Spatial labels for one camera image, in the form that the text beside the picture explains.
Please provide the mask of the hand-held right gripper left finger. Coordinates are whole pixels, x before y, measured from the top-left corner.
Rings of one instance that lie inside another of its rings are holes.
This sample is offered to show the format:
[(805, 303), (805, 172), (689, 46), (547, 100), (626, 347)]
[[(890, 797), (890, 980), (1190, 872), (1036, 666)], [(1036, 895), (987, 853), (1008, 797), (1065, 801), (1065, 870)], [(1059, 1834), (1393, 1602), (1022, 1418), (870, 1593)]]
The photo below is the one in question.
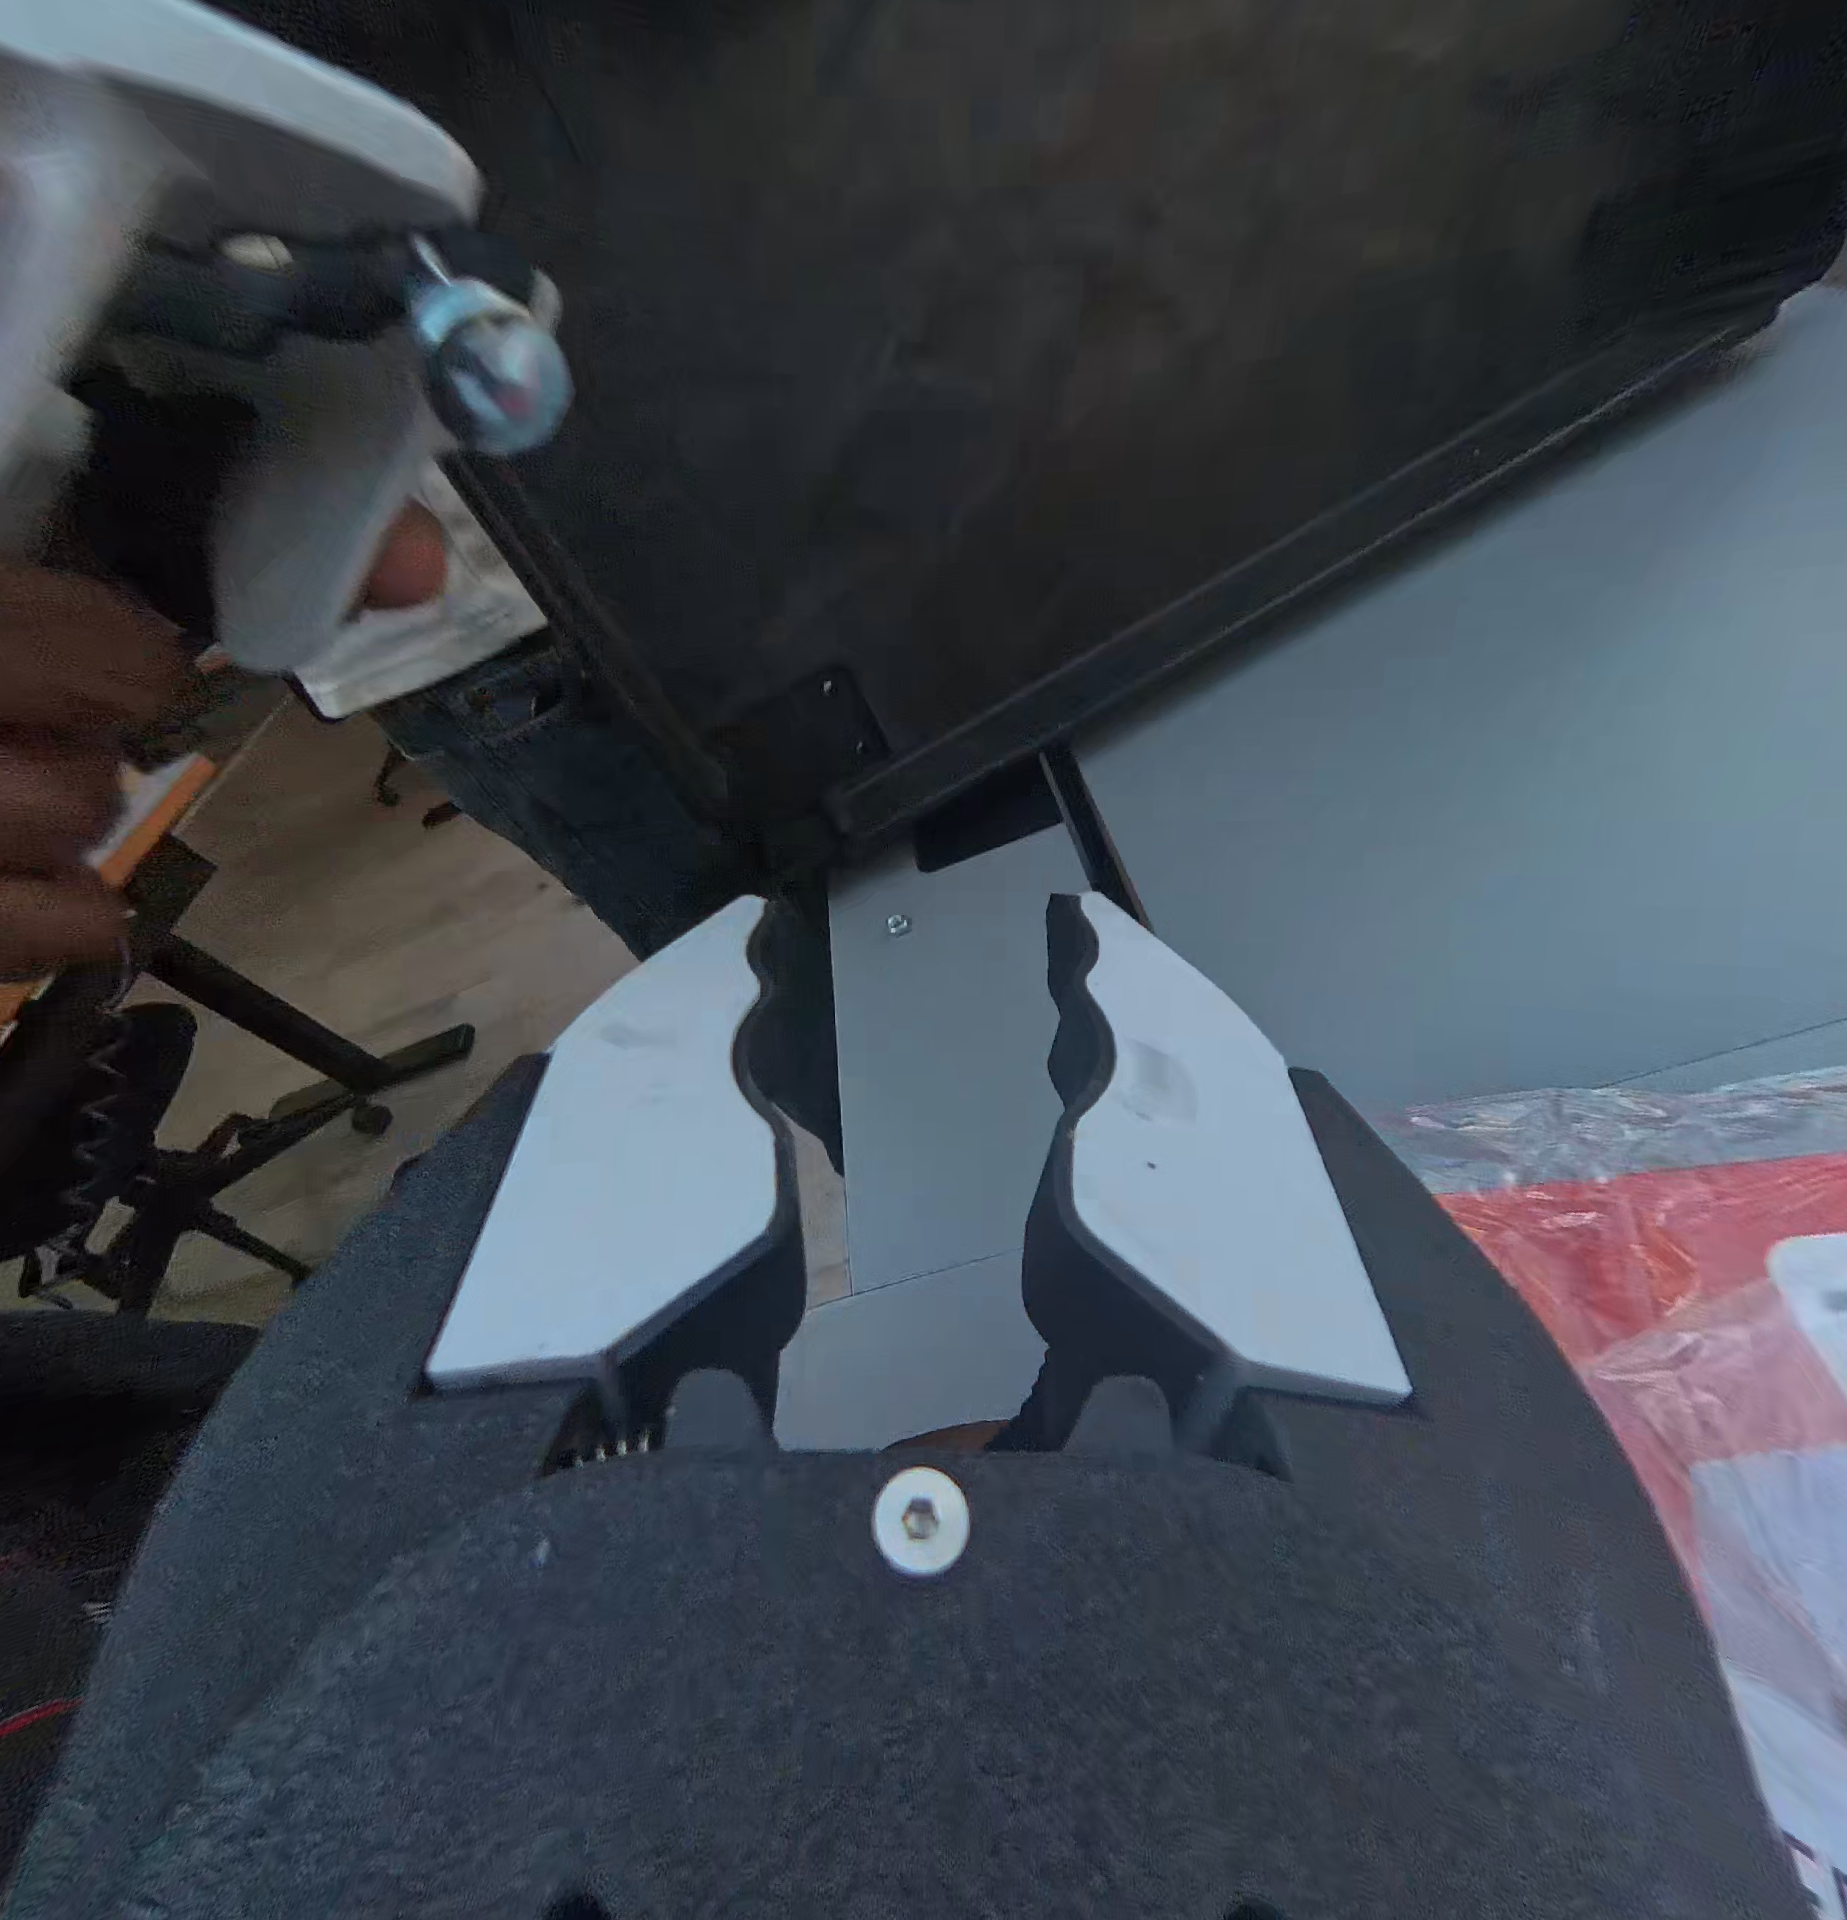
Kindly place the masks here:
[(778, 907), (743, 895), (592, 997), (545, 1053), (427, 1391), (592, 1387), (611, 1433), (661, 1429), (679, 1378), (778, 1404), (805, 1313), (778, 1040)]

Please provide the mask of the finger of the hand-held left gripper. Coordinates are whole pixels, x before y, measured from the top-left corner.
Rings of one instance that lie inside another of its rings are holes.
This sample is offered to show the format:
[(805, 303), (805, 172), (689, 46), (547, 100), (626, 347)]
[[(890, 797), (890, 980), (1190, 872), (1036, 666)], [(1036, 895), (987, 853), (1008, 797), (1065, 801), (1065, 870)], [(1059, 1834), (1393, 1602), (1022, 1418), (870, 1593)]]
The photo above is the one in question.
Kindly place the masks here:
[(249, 673), (300, 673), (354, 618), (445, 432), (398, 331), (290, 340), (212, 387), (255, 420), (212, 496), (212, 641)]
[(411, 103), (178, 0), (0, 0), (0, 518), (64, 370), (149, 238), (469, 225), (479, 172)]

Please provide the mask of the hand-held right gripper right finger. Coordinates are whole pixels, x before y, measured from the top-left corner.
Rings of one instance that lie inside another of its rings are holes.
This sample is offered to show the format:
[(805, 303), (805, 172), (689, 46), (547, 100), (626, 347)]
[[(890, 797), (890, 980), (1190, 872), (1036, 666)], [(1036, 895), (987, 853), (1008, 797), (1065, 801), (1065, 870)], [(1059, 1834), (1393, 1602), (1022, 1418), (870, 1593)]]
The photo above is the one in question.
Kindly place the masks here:
[(1347, 1204), (1263, 1025), (1102, 895), (1045, 902), (1059, 1128), (1022, 1298), (1045, 1353), (1008, 1418), (1059, 1456), (1102, 1383), (1153, 1383), (1182, 1450), (1251, 1391), (1407, 1410)]

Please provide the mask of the zinc hex bolt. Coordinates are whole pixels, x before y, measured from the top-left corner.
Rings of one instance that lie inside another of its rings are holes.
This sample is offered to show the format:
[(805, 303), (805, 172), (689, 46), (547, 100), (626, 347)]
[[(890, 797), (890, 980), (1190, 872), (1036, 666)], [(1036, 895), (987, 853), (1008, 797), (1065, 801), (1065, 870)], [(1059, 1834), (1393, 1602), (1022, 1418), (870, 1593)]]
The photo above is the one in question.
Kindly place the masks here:
[(477, 275), (486, 286), (486, 321), (445, 340), (437, 354), (411, 347), (427, 420), (469, 456), (526, 456), (547, 445), (576, 397), (553, 331), (479, 271), (449, 267), (437, 239), (410, 238), (410, 292), (437, 275)]

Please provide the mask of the black desk leg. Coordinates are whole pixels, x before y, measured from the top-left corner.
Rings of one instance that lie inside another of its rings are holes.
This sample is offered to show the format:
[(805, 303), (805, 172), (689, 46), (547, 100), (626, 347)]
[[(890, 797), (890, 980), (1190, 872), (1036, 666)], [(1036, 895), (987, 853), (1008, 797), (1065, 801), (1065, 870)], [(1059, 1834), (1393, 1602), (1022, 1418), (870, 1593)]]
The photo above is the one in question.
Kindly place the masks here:
[(212, 954), (193, 945), (178, 930), (178, 921), (186, 917), (186, 907), (205, 895), (210, 881), (212, 881), (212, 864), (193, 853), (182, 836), (161, 836), (143, 853), (143, 864), (121, 885), (134, 909), (131, 980), (149, 980), (182, 993), (186, 1003), (210, 1011), (212, 1019), (232, 1019), (249, 1040), (283, 1053), (290, 1063), (311, 1066), (312, 1081), (276, 1100), (274, 1120), (291, 1120), (317, 1100), (349, 1095), (361, 1100), (349, 1126), (361, 1133), (381, 1133), (386, 1095), (469, 1063), (477, 1025), (445, 1025), (398, 1053), (366, 1053), (361, 1040), (344, 1040), (324, 1019), (302, 1014), (291, 997), (260, 990), (255, 980), (235, 971)]

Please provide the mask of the grey desk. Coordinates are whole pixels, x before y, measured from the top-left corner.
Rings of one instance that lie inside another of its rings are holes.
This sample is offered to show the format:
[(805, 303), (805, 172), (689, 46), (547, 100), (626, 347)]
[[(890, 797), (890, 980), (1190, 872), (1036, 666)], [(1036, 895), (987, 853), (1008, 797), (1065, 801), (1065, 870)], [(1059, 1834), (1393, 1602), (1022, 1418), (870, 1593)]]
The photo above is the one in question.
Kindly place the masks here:
[[(1847, 1066), (1847, 286), (1078, 764), (1153, 930), (1369, 1120)], [(846, 1291), (788, 1450), (1027, 1397), (1078, 885), (1060, 826), (834, 881)]]

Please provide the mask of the person's left hand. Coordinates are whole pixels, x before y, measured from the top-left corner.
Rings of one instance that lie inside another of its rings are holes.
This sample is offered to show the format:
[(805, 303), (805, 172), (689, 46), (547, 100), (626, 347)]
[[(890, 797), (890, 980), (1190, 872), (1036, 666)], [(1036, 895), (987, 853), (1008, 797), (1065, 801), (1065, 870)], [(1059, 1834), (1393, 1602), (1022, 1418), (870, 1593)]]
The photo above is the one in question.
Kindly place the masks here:
[(131, 590), (0, 555), (0, 986), (117, 958), (125, 902), (89, 853), (186, 673), (182, 630)]

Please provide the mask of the white printed paper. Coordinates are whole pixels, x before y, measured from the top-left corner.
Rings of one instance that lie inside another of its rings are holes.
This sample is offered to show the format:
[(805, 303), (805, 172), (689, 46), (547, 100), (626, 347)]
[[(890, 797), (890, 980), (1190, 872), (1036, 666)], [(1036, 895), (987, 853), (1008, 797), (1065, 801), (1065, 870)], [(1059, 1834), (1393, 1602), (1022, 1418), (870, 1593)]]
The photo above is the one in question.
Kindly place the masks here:
[(290, 671), (324, 722), (391, 706), (547, 625), (437, 458), (410, 489), (344, 625)]

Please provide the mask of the red plastic bag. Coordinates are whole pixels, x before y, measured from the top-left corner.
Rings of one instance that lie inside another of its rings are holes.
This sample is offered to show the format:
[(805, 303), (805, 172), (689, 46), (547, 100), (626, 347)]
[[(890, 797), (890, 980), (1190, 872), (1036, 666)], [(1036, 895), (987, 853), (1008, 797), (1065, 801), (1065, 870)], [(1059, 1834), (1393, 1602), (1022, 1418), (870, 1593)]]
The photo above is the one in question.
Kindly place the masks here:
[(1847, 1914), (1847, 1066), (1503, 1095), (1387, 1141), (1619, 1429), (1803, 1906)]

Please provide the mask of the black office chair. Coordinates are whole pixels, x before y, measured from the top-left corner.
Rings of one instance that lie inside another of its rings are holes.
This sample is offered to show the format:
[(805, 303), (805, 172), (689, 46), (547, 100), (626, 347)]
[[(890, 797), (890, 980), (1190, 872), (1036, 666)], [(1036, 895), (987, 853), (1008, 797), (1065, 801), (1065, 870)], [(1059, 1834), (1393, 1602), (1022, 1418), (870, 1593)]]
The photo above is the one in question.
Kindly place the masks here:
[(125, 1003), (92, 1019), (68, 1074), (48, 1063), (43, 1025), (0, 1045), (0, 1264), (22, 1264), (22, 1298), (89, 1286), (121, 1316), (147, 1316), (186, 1233), (311, 1283), (311, 1262), (243, 1229), (220, 1199), (336, 1120), (349, 1126), (361, 1100), (336, 1095), (291, 1120), (226, 1117), (197, 1144), (161, 1144), (193, 1040), (182, 1003)]

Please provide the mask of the dark felt divider panel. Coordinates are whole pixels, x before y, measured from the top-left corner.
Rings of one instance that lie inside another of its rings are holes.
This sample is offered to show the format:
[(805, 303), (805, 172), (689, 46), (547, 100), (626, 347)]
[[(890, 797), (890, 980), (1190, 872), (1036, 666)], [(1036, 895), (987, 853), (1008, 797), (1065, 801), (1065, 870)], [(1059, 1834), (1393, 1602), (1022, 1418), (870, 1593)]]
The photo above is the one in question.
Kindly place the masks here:
[(1659, 315), (1847, 238), (1847, 5), (226, 5), (560, 286), (510, 458), (667, 702), (890, 759)]

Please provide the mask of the black panel frame rail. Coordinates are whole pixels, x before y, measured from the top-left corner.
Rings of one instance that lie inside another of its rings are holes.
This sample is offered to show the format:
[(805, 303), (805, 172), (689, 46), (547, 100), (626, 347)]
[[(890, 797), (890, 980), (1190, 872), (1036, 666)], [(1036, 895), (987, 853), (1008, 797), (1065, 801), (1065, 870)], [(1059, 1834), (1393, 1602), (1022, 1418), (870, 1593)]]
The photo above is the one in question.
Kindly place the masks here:
[(1327, 590), (1358, 581), (1415, 539), (1448, 530), (1462, 511), (1486, 509), (1522, 474), (1554, 464), (1589, 430), (1629, 420), (1690, 377), (1723, 367), (1723, 354), (1763, 333), (1800, 292), (1803, 283), (1763, 283), (1728, 303), (1630, 327), (1605, 353), (1589, 353), (1532, 393), (1492, 406), (1463, 432), (1424, 450), (1387, 481), (1369, 481), (1339, 509), (1273, 539), (1251, 559), (1211, 575), (1190, 594), (1120, 630), (972, 722), (834, 786), (820, 797), (825, 826), (846, 847), (880, 847), (890, 830), (957, 801), (977, 778), (1126, 717), (1237, 643), (1273, 641), (1297, 612), (1314, 612)]
[(592, 590), (576, 555), (526, 502), (510, 458), (455, 450), (437, 458), (437, 472), (547, 618), (547, 632), (572, 659), (583, 692), (622, 717), (622, 728), (641, 745), (675, 801), (689, 805), (689, 816), (728, 826), (728, 768), (667, 702), (653, 666), (635, 648), (622, 618)]

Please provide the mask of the black clamp bracket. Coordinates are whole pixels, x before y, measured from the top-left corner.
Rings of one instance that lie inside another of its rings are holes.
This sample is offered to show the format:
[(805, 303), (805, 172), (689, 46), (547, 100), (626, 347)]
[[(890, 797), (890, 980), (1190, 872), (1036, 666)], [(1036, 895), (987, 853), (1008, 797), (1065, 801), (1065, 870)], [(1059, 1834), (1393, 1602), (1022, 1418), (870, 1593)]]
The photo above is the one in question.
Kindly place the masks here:
[(1130, 921), (1153, 925), (1072, 745), (1051, 745), (1036, 759), (1015, 759), (972, 778), (937, 812), (928, 812), (911, 830), (911, 860), (922, 872), (942, 872), (952, 864), (997, 853), (1045, 826), (1065, 830), (1072, 860), (1092, 895), (1114, 902)]

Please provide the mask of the black corner bracket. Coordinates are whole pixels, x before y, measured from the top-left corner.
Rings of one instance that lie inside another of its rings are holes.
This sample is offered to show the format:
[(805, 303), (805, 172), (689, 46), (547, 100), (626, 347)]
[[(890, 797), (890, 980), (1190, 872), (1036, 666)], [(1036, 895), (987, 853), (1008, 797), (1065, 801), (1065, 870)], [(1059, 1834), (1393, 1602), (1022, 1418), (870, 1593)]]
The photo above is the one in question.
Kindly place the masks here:
[(719, 728), (728, 805), (748, 819), (820, 812), (834, 790), (856, 786), (890, 759), (846, 666), (820, 666), (785, 692), (760, 694)]

